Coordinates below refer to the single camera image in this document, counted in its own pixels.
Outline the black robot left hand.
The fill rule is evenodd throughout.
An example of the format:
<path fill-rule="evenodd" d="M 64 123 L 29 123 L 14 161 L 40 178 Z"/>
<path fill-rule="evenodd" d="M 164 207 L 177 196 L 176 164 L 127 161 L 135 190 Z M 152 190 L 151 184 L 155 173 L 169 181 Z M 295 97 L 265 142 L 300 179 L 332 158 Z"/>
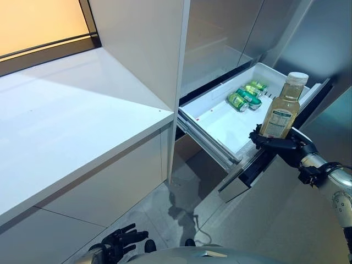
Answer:
<path fill-rule="evenodd" d="M 109 257 L 124 256 L 127 252 L 136 248 L 135 244 L 149 237 L 148 231 L 138 232 L 136 224 L 115 230 L 102 240 Z"/>

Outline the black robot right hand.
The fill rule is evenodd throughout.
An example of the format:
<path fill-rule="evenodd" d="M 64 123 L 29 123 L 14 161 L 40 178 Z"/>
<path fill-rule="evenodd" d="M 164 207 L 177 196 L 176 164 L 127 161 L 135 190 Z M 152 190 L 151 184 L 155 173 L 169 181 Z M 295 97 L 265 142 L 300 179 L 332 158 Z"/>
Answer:
<path fill-rule="evenodd" d="M 293 168 L 299 168 L 301 160 L 309 154 L 318 154 L 314 143 L 295 127 L 289 130 L 285 139 L 264 137 L 260 135 L 261 125 L 249 134 L 249 138 L 256 145 L 256 148 L 264 149 L 277 154 L 286 164 Z"/>

